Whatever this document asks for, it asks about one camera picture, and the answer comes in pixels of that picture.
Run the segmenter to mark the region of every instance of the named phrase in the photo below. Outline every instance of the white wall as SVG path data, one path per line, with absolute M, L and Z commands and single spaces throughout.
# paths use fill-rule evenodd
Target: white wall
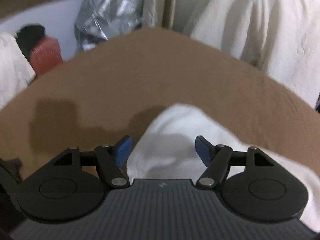
M 0 32 L 16 33 L 23 25 L 37 23 L 46 28 L 46 34 L 57 38 L 62 57 L 68 60 L 77 51 L 74 22 L 82 0 L 56 0 L 25 10 L 0 23 Z

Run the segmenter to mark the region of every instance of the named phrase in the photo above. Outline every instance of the red bottle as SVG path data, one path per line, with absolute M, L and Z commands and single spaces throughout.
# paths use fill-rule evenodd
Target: red bottle
M 55 66 L 63 63 L 59 42 L 55 38 L 45 36 L 30 53 L 30 65 L 39 77 Z

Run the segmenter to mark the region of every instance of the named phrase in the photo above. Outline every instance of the small logo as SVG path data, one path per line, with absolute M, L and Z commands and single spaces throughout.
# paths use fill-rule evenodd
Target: small logo
M 164 188 L 164 187 L 166 187 L 167 185 L 168 185 L 168 184 L 166 184 L 165 182 L 162 182 L 162 183 L 159 184 L 159 187 Z

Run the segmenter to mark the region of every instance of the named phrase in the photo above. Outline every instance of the white blanket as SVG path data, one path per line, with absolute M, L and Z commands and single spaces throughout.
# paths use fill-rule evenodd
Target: white blanket
M 247 151 L 249 147 L 200 109 L 175 105 L 151 123 L 131 153 L 127 162 L 131 182 L 136 178 L 192 179 L 196 182 L 206 169 L 195 150 L 198 135 L 204 136 L 213 145 L 225 144 L 236 151 Z M 265 149 L 262 151 L 306 186 L 309 199 L 301 221 L 320 232 L 320 178 L 299 163 Z M 243 170 L 243 167 L 232 167 L 229 177 Z
M 184 33 L 249 62 L 316 105 L 320 0 L 200 0 Z
M 0 110 L 25 90 L 35 76 L 15 38 L 8 33 L 0 34 Z

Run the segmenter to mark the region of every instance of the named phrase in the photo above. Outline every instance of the blue rubber tab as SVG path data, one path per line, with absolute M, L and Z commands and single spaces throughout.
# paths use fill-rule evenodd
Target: blue rubber tab
M 132 151 L 132 139 L 130 136 L 123 137 L 115 146 L 112 147 L 115 156 L 115 163 L 121 168 Z
M 204 139 L 205 140 L 204 141 L 203 139 L 204 138 L 202 136 L 196 137 L 196 142 L 195 142 L 196 152 L 200 157 L 200 159 L 202 160 L 202 162 L 204 163 L 204 165 L 208 167 L 212 161 L 212 158 L 210 156 L 210 146 L 206 144 L 206 142 L 208 141 L 206 139 Z

